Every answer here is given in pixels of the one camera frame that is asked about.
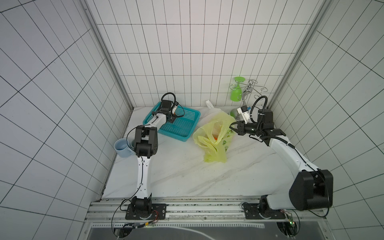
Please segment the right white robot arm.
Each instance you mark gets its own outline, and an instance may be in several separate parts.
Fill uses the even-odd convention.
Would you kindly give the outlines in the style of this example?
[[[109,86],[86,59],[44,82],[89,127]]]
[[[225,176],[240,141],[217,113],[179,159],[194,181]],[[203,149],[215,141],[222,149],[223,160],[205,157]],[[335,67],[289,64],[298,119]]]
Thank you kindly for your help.
[[[294,177],[294,182],[287,191],[261,196],[258,204],[261,218],[270,219],[273,213],[285,209],[310,212],[329,209],[333,204],[334,186],[331,172],[311,163],[282,130],[275,128],[271,110],[259,109],[256,121],[252,119],[251,111],[246,106],[238,108],[237,112],[240,120],[232,123],[230,129],[239,136],[249,135],[272,148]]]

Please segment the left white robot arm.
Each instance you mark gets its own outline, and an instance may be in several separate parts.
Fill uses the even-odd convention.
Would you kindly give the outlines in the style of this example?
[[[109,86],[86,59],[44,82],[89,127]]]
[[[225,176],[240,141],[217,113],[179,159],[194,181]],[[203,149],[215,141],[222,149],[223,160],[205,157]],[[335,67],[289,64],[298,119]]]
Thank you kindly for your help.
[[[158,129],[176,119],[177,101],[162,100],[160,108],[152,112],[151,120],[135,128],[133,151],[138,157],[138,189],[130,200],[128,211],[142,218],[152,214],[151,157],[159,147]]]

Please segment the white printed plastic bag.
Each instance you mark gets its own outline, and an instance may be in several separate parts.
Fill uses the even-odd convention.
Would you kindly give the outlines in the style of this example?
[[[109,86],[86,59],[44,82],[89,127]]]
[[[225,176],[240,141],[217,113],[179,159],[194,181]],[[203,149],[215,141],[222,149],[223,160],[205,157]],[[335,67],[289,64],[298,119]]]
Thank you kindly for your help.
[[[207,105],[207,107],[208,107],[208,111],[207,111],[207,114],[209,115],[209,114],[217,114],[217,113],[220,113],[222,110],[221,109],[219,109],[219,108],[215,108],[214,106],[213,106],[213,104],[211,103],[211,101],[210,100],[207,100],[206,101],[206,105]]]

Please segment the green plastic bag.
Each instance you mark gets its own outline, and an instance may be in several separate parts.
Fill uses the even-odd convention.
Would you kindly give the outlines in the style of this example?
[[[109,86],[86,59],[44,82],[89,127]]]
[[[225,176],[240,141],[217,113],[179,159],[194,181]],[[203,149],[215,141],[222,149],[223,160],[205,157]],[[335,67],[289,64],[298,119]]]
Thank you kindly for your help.
[[[209,109],[198,122],[193,140],[204,151],[206,163],[227,162],[227,150],[235,135],[230,125],[234,122],[232,116],[216,108]]]

